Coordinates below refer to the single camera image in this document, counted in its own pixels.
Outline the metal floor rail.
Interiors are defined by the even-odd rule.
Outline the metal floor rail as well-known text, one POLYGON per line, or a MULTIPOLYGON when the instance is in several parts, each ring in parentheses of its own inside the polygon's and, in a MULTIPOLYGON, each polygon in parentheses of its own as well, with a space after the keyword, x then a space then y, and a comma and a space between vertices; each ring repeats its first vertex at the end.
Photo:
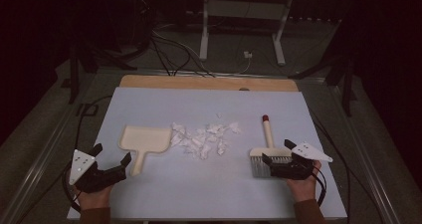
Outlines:
POLYGON ((68 90, 54 84, 0 146, 0 224, 14 224, 24 212, 94 78, 93 74, 81 75, 72 104, 68 90))
POLYGON ((358 160, 365 178, 370 188, 370 195, 373 197, 375 206, 381 214, 381 219, 384 224, 402 224, 396 210, 392 206, 391 200, 387 195, 386 189, 380 176, 375 170, 375 166, 370 159, 369 153, 365 149, 362 138, 359 136, 358 131, 353 124, 352 119, 345 114, 341 105, 342 94, 337 87, 328 87, 328 91, 333 98, 335 110, 337 111, 342 127, 345 129, 347 135, 351 139, 355 155, 358 160))

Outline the person's left hand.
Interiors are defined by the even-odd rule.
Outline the person's left hand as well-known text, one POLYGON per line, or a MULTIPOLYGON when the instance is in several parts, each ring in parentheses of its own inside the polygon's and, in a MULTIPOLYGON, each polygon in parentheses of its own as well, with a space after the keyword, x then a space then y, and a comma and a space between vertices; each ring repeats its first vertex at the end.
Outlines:
POLYGON ((109 208, 109 197, 113 186, 93 193, 80 191, 76 186, 73 189, 78 195, 78 202, 82 210, 109 208))

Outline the pale blue board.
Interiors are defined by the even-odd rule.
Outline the pale blue board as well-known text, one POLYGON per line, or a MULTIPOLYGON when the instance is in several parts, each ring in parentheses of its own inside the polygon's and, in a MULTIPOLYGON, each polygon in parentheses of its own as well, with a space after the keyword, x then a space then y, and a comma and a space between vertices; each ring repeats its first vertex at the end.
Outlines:
POLYGON ((151 153, 140 174, 118 183, 110 196, 116 220, 281 220, 294 217, 291 192, 277 178, 256 178, 249 152, 266 144, 262 117, 270 119, 276 146, 285 140, 320 142, 300 92, 115 89, 97 141, 100 168, 117 165, 125 152, 119 140, 128 125, 194 132, 208 124, 236 123, 226 150, 200 159, 180 146, 151 153))

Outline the wooden table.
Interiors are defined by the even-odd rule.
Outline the wooden table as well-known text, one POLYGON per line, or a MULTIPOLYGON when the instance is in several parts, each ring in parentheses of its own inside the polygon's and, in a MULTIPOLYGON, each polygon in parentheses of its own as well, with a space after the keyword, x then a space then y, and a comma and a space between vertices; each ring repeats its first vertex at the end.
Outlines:
POLYGON ((297 84, 291 80, 259 78, 204 78, 126 75, 121 88, 191 89, 219 91, 297 92, 297 84))

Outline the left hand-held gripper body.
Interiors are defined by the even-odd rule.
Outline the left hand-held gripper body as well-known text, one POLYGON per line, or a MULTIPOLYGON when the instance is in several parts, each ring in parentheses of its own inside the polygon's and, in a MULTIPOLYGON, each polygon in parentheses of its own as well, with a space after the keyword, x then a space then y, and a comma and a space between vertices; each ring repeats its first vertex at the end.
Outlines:
POLYGON ((69 184, 86 193, 98 192, 126 179, 126 167, 121 165, 99 170, 97 158, 75 150, 71 161, 69 184))

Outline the black tripod stand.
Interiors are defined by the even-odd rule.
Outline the black tripod stand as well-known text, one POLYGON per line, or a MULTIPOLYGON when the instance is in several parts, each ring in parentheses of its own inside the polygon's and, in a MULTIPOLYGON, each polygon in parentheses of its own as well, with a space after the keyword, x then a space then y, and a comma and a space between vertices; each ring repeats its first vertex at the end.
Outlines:
POLYGON ((354 60, 351 54, 333 55, 330 58, 323 59, 309 69, 290 75, 289 79, 301 80, 325 68, 330 68, 324 79, 328 86, 337 86, 342 83, 341 107, 347 116, 351 116, 350 102, 354 70, 354 60))
POLYGON ((80 68, 86 73, 95 73, 98 70, 95 55, 110 61, 122 70, 135 71, 135 67, 115 58, 87 40, 73 41, 69 49, 70 77, 64 81, 64 87, 70 89, 70 104, 76 101, 80 93, 80 68))

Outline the cream plastic dustpan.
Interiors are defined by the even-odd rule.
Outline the cream plastic dustpan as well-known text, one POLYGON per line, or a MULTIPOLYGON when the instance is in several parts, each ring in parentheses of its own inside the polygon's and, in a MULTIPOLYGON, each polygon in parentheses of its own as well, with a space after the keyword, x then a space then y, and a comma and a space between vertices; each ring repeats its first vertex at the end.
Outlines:
POLYGON ((127 125, 121 134, 118 146, 135 153, 130 175, 142 172, 145 157, 149 153, 162 153, 170 146, 172 130, 170 128, 144 127, 127 125))

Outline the pile of white paper scraps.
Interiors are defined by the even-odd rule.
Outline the pile of white paper scraps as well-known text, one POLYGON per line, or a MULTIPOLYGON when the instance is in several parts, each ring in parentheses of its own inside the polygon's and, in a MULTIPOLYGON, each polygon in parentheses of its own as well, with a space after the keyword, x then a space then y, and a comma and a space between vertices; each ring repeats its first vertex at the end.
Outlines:
POLYGON ((170 146, 181 147, 184 153, 201 160, 207 159, 212 151, 223 155, 231 143, 228 137, 242 133, 239 123, 224 120, 221 112, 217 112, 214 119, 194 128, 173 122, 171 130, 170 146))

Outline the cream brush with red tip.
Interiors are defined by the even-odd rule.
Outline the cream brush with red tip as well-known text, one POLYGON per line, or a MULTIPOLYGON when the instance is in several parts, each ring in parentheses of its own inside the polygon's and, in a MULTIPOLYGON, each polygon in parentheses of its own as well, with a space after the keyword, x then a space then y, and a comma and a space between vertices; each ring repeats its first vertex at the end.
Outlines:
POLYGON ((273 164, 287 164, 292 160, 291 153, 286 148, 275 147, 270 120, 266 114, 263 115, 262 121, 266 146, 255 147, 249 153, 253 176, 259 178, 271 176, 270 166, 262 160, 263 153, 273 159, 273 164))

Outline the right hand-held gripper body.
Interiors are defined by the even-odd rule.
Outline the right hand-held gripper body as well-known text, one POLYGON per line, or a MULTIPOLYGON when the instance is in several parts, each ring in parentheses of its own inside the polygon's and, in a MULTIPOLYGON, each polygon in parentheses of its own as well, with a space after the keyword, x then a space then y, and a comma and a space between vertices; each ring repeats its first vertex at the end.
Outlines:
POLYGON ((314 161, 333 162, 323 151, 307 142, 297 144, 291 152, 292 160, 287 164, 272 164, 271 175, 292 180, 305 180, 313 174, 314 161))

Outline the person's right hand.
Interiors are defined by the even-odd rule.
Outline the person's right hand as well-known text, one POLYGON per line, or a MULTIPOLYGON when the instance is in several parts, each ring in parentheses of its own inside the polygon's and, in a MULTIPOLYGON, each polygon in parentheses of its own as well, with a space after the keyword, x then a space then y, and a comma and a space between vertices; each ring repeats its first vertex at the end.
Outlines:
POLYGON ((294 200, 299 203, 316 198, 317 174, 321 168, 319 161, 314 161, 313 175, 305 180, 287 180, 287 185, 292 192, 294 200))

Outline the white metal stand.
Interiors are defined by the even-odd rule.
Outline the white metal stand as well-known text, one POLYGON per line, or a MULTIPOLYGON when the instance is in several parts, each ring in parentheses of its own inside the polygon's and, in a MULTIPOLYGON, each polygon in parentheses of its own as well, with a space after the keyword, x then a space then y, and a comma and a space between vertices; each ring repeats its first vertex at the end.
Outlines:
POLYGON ((282 48, 282 35, 284 33, 290 10, 294 0, 286 0, 283 4, 257 3, 230 0, 203 0, 202 35, 199 49, 199 59, 205 62, 208 57, 208 19, 210 16, 223 18, 248 18, 278 20, 279 28, 272 35, 277 64, 284 66, 286 59, 282 48))

